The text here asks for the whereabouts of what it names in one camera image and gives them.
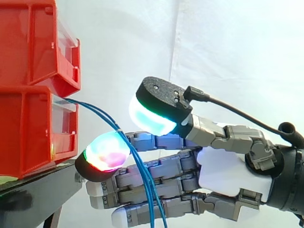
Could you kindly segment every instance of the cable connector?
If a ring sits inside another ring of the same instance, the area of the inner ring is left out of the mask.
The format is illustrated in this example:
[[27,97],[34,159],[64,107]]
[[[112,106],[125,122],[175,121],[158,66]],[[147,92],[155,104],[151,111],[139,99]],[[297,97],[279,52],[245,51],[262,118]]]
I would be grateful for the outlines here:
[[282,139],[291,143],[292,146],[302,149],[304,148],[304,137],[295,130],[295,126],[289,122],[281,123],[278,127],[279,131],[284,132],[284,135],[281,135]]
[[199,90],[192,86],[188,86],[184,92],[184,98],[189,102],[192,100],[208,102],[210,99],[210,96],[208,94],[204,93],[202,90]]

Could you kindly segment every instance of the metal stand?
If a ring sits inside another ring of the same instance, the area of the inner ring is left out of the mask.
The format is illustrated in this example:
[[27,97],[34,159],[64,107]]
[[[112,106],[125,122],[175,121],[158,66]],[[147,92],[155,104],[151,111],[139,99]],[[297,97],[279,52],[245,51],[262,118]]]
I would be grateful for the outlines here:
[[57,228],[62,207],[48,217],[43,224],[43,228]]

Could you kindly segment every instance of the black cable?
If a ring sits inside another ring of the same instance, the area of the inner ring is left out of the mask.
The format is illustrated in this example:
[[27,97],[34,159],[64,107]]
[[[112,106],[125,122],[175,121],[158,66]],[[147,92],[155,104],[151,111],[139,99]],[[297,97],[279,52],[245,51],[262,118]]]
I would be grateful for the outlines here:
[[254,124],[256,124],[256,125],[258,125],[258,126],[264,128],[264,129],[266,129],[266,130],[268,130],[268,131],[270,131],[270,132],[272,132],[272,133],[274,133],[274,134],[278,134],[278,135],[280,135],[280,136],[285,136],[285,135],[286,135],[284,132],[279,131],[279,130],[277,130],[277,129],[275,129],[275,128],[272,128],[272,127],[266,125],[265,123],[263,123],[263,122],[257,120],[256,118],[254,118],[254,117],[252,117],[252,116],[250,116],[250,115],[248,115],[248,114],[242,112],[241,110],[239,110],[239,109],[237,109],[237,108],[235,108],[235,107],[232,107],[231,105],[226,104],[226,103],[224,103],[224,102],[222,102],[222,101],[220,101],[220,100],[217,100],[217,99],[215,99],[215,98],[209,97],[208,102],[211,102],[211,103],[214,103],[214,104],[216,104],[216,105],[219,105],[219,106],[221,106],[221,107],[223,107],[223,108],[226,108],[226,109],[228,109],[228,110],[230,110],[230,111],[232,111],[232,112],[234,112],[234,113],[236,113],[236,114],[238,114],[238,115],[244,117],[245,119],[247,119],[247,120],[253,122]]
[[296,148],[304,148],[304,137],[295,130],[295,126],[293,126],[289,122],[284,122],[281,123],[278,129],[272,128],[265,123],[253,118],[252,116],[240,111],[239,109],[226,104],[225,102],[222,102],[220,100],[217,100],[215,98],[210,97],[210,95],[204,93],[204,91],[201,91],[199,89],[196,89],[192,86],[188,86],[187,89],[185,90],[184,94],[184,99],[187,100],[188,102],[191,102],[192,100],[195,101],[201,101],[201,102],[211,102],[216,105],[219,105],[223,108],[226,108],[243,118],[253,122],[254,124],[274,133],[278,134],[284,139],[285,141],[291,143],[292,146]]

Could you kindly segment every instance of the black sensor cap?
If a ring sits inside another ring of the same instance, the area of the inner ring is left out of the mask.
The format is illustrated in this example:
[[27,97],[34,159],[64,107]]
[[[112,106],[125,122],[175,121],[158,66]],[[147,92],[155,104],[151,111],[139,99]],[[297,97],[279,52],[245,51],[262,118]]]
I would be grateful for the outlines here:
[[185,100],[185,90],[157,77],[146,77],[136,92],[136,98],[149,111],[180,124],[191,113]]
[[75,161],[75,168],[78,173],[85,179],[91,182],[103,182],[111,178],[117,170],[104,172],[96,169],[86,161],[83,151]]

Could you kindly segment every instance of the robotic hand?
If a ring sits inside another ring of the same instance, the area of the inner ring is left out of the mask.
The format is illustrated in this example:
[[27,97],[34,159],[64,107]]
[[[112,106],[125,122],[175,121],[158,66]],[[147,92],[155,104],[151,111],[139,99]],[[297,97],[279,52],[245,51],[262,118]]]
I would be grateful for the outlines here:
[[[147,124],[151,118],[144,121],[133,118],[149,133],[127,134],[139,152],[180,150],[176,155],[146,163],[167,218],[208,211],[237,221],[242,206],[259,209],[259,205],[267,204],[295,213],[303,225],[304,139],[292,124],[283,123],[279,130],[272,129],[200,90],[193,87],[183,90],[154,77],[144,79],[136,97],[146,109],[175,123],[173,128],[166,129],[162,120],[156,121],[154,126],[160,127],[155,131]],[[224,106],[281,135],[292,146],[272,144],[257,129],[216,124],[195,116],[191,114],[191,100]],[[113,224],[118,228],[149,223],[145,189],[137,166],[120,168],[111,175],[103,182],[87,182],[92,207],[119,207],[112,214]],[[212,192],[196,192],[199,189]],[[157,218],[161,217],[157,205],[154,212]]]

